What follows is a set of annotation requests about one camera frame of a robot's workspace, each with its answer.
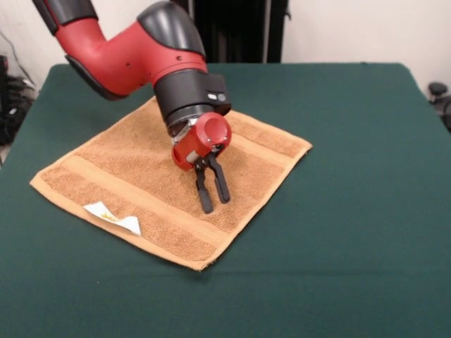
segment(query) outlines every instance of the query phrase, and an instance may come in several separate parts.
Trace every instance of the green table cover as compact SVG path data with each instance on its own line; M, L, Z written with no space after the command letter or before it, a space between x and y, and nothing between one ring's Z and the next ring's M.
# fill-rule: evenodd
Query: green table cover
M30 187L153 95L108 102L53 67L0 171L0 337L451 337L450 136L408 69L209 69L235 110L313 150L214 265L188 270Z

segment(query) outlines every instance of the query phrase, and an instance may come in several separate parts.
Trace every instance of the red robot arm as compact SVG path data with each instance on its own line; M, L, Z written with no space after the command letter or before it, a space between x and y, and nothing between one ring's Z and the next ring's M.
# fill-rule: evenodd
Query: red robot arm
M209 74L199 33L179 5L160 1L110 40L106 40L90 0L33 0L50 33L77 73L108 100L127 97L150 83L168 135L172 157L183 170L197 171L197 186L206 213L213 207L203 180L216 173L220 200L227 190L216 157L230 144L224 115L231 109L222 75Z

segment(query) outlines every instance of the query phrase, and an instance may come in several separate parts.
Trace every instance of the white tag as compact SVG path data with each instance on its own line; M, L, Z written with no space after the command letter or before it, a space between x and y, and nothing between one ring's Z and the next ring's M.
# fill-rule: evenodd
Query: white tag
M134 234L141 236L140 224L138 223L138 219L135 216L128 216L120 220L115 215L113 215L102 202L88 204L83 208L88 210L92 215L101 218L102 220L119 225L120 227L124 227L125 229L133 232Z

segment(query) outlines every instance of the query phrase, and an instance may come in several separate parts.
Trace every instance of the white wall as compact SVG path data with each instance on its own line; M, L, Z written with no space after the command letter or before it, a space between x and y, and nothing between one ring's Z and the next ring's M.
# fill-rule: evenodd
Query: white wall
M399 61L451 91L451 0L290 0L283 62Z
M107 38L155 1L92 0ZM399 61L422 90L431 80L451 86L451 0L290 0L290 10L283 62ZM0 0L0 29L38 86L66 62L32 0ZM0 38L2 51L11 52Z

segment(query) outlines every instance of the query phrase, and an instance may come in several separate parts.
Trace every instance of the brown towel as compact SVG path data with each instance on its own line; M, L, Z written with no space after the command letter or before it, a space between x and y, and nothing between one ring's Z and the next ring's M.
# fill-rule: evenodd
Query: brown towel
M267 203L311 144L231 111L230 146L219 156L231 200L221 204L211 170L214 212L199 204L195 174L175 166L156 99L41 170L31 185L50 202L166 260L202 270L213 263ZM89 213L103 204L118 218L136 216L135 234Z

